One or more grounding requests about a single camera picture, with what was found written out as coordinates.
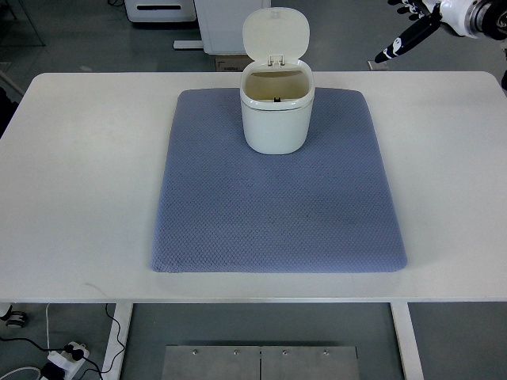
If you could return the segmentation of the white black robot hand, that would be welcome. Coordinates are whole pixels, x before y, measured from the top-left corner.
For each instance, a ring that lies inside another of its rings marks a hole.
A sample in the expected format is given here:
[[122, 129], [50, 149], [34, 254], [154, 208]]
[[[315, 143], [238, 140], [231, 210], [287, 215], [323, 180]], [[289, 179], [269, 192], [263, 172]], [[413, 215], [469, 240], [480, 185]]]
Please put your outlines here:
[[398, 13], [408, 15], [413, 24], [374, 58], [375, 63], [407, 53], [441, 27], [460, 37], [477, 38], [484, 33], [486, 13], [493, 9], [491, 1], [393, 0], [388, 4], [395, 6]]

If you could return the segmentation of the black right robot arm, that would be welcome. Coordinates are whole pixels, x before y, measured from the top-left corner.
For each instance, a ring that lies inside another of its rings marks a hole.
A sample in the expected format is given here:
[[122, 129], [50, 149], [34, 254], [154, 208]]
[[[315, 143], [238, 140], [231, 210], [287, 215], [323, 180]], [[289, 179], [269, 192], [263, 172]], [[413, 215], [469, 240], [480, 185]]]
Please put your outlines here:
[[506, 55], [506, 1], [480, 1], [472, 13], [472, 25], [477, 33], [500, 42]]

